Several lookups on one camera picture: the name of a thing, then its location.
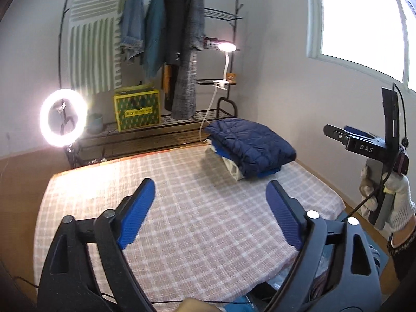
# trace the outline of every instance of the white wall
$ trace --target white wall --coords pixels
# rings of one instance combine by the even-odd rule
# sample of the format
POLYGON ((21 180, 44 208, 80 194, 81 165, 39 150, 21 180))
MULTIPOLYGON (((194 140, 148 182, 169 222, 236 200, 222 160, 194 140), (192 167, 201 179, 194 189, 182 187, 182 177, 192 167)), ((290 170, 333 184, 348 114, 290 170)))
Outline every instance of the white wall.
MULTIPOLYGON (((39 111, 45 98, 59 88, 57 52, 63 5, 64 0, 14 0, 0 22, 0 157, 9 154, 7 133, 11 153, 46 146, 39 130, 39 111)), ((205 6, 233 12, 234 0, 205 0, 205 6)), ((205 20, 208 36, 231 39, 227 22, 205 20)), ((68 88, 66 23, 62 42, 62 82, 68 88)), ((219 78, 224 64, 222 53, 203 51, 198 55, 198 78, 219 78)), ((143 79, 141 68, 125 66, 123 79, 124 85, 138 83, 143 79)), ((211 86, 198 87, 198 110, 207 108, 212 93, 211 86)), ((89 101, 106 121, 115 120, 112 93, 89 101)))
MULTIPOLYGON (((302 162, 358 203, 365 157, 346 151, 341 143, 324 136, 322 129, 325 124, 349 125, 384 136, 381 87, 390 86, 363 73, 306 57, 307 0, 245 1, 248 18, 241 115, 288 140, 302 162)), ((415 95, 407 93, 405 103, 409 179, 416 187, 412 162, 416 158, 415 95)))

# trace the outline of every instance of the green and white striped cloth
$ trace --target green and white striped cloth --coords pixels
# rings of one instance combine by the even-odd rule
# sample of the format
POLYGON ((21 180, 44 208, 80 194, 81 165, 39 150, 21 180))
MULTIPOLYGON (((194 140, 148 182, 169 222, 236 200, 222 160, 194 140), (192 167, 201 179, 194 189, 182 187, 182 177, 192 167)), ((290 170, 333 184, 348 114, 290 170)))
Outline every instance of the green and white striped cloth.
POLYGON ((91 95, 121 87, 120 17, 125 0, 73 0, 68 65, 72 89, 91 95))

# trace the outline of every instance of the window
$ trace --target window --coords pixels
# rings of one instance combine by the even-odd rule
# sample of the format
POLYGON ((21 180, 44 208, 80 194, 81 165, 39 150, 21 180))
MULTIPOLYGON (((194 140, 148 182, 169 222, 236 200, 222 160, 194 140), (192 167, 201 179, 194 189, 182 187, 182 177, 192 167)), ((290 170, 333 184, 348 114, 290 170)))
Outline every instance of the window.
POLYGON ((309 0, 308 56, 416 91, 416 16, 407 0, 309 0))

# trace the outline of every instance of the clothes rack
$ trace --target clothes rack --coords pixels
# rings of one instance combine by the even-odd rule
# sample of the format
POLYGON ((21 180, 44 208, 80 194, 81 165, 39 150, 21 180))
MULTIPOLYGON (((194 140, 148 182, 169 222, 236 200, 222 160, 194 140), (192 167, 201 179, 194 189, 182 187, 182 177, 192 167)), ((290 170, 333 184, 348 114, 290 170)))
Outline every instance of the clothes rack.
MULTIPOLYGON (((206 18, 213 18, 216 20, 222 20, 222 21, 226 21, 229 22, 231 27, 232 27, 232 42, 235 43, 236 41, 236 34, 237 34, 237 24, 238 24, 238 20, 241 20, 242 18, 239 17, 239 12, 241 7, 243 6, 242 4, 239 3, 239 0, 235 0, 235 9, 234 9, 234 13, 230 13, 227 11, 221 11, 218 9, 213 9, 213 8, 205 8, 205 17, 206 18)), ((58 76, 59 76, 59 87, 60 89, 62 89, 62 64, 61 64, 61 55, 62 55, 62 30, 63 30, 63 25, 64 25, 64 19, 65 19, 65 15, 67 14, 67 12, 70 10, 70 6, 68 6, 68 0, 65 0, 64 2, 64 7, 62 10, 62 17, 61 17, 61 23, 60 23, 60 32, 59 32, 59 48, 58 48, 58 76)), ((233 65, 234 65, 234 54, 235 52, 232 52, 230 54, 230 73, 232 73, 233 70, 233 65)), ((213 85, 213 81, 217 80, 217 79, 198 79, 197 80, 197 84, 201 85, 201 86, 207 86, 207 85, 213 85)), ((227 87, 227 95, 226 97, 220 97, 217 101, 217 105, 216 108, 211 109, 208 116, 207 116, 207 120, 208 121, 213 121, 215 119, 223 119, 223 118, 228 118, 228 117, 237 117, 238 116, 238 108, 236 103, 230 98, 230 89, 231 86, 235 85, 235 83, 230 83, 227 87), (221 103, 222 102, 226 102, 228 104, 230 104, 233 107, 233 112, 234 113, 229 113, 226 110, 221 108, 221 103)), ((91 148, 99 148, 101 149, 100 151, 100 155, 101 156, 94 156, 94 158, 86 158, 85 162, 89 162, 93 159, 96 158, 102 158, 102 157, 106 157, 108 159, 113 159, 113 158, 119 158, 119 157, 123 157, 123 156, 128 156, 128 155, 134 155, 136 153, 145 153, 148 152, 149 150, 152 149, 141 149, 141 150, 137 150, 137 151, 131 151, 128 153, 109 153, 109 149, 108 149, 108 145, 111 144, 112 142, 115 141, 115 136, 117 135, 125 135, 125 134, 131 134, 131 133, 136 133, 136 132, 140 132, 143 134, 145 132, 148 132, 150 130, 155 130, 155 129, 161 129, 161 128, 169 128, 167 130, 166 133, 164 132, 160 132, 161 130, 158 130, 157 133, 152 134, 150 133, 149 135, 139 135, 140 137, 136 137, 136 135, 132 135, 134 137, 131 138, 121 138, 118 139, 117 142, 128 142, 128 141, 133 141, 133 140, 139 140, 141 138, 149 138, 149 137, 159 137, 159 136, 163 136, 163 135, 185 135, 188 137, 188 139, 186 140, 186 142, 181 143, 181 144, 175 144, 175 146, 178 145, 188 145, 188 144, 194 144, 196 142, 199 142, 199 128, 196 129, 192 126, 188 126, 189 124, 195 124, 195 123, 201 123, 204 114, 207 112, 207 110, 198 110, 196 111, 196 114, 191 117, 189 120, 186 121, 176 121, 170 118, 170 115, 162 115, 161 116, 161 123, 159 125, 155 125, 152 127, 146 127, 146 128, 135 128, 132 129, 130 131, 123 131, 123 132, 118 132, 116 130, 116 123, 107 123, 105 124, 105 130, 98 135, 90 135, 85 133, 83 136, 81 136, 78 141, 77 141, 77 145, 78 145, 78 149, 80 151, 84 151, 87 149, 91 149, 91 148)), ((159 147, 159 150, 163 150, 163 149, 168 149, 168 148, 172 148, 173 146, 166 144, 165 146, 161 146, 159 147)), ((70 164, 71 164, 71 168, 77 167, 79 165, 77 165, 76 163, 74 163, 72 160, 70 160, 70 158, 68 158, 70 164)))

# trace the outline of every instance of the hand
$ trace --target hand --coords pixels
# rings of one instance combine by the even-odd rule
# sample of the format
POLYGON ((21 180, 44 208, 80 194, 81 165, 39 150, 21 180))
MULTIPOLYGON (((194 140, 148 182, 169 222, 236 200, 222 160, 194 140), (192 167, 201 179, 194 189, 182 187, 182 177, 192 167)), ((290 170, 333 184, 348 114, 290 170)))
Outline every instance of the hand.
MULTIPOLYGON (((364 166, 361 171, 360 193, 363 200, 370 195, 377 186, 368 178, 368 171, 367 166, 364 166)), ((404 175, 392 172, 384 186, 396 193, 392 212, 387 218, 387 223, 390 225, 392 232, 397 232, 406 226, 416 211, 416 205, 411 200, 409 180, 404 175)), ((376 209, 377 200, 373 196, 361 207, 361 212, 363 216, 365 216, 370 211, 375 211, 376 209)))

